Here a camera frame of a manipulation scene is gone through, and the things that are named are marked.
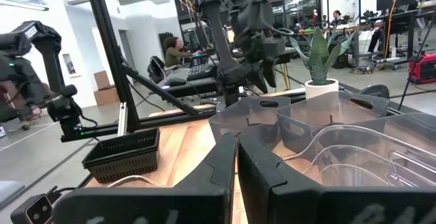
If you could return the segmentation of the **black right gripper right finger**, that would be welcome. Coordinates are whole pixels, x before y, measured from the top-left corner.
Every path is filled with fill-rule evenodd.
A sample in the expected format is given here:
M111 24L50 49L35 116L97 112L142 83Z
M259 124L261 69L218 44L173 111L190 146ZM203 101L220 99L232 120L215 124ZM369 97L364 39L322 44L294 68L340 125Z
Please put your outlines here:
M249 223L435 222L433 187L325 187L246 135L238 179Z

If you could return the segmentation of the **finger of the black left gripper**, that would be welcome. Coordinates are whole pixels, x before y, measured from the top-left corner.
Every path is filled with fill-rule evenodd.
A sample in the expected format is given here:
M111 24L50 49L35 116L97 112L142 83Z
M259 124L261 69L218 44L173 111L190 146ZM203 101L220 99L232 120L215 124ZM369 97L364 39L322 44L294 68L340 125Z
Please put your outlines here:
M246 79L254 86L258 87L261 92L267 93L268 88L264 79L263 69L251 68L247 71Z
M275 81L275 70L274 70L275 62L274 61L264 61L262 63L263 68L263 76L269 86L276 88L277 84Z

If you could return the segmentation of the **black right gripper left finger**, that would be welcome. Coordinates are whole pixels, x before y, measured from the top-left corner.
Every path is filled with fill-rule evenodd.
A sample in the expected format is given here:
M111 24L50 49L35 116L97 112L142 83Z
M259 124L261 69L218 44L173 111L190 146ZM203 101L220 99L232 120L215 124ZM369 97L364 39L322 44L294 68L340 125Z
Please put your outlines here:
M237 139L227 133L173 187L83 188L54 207L56 224L230 223Z

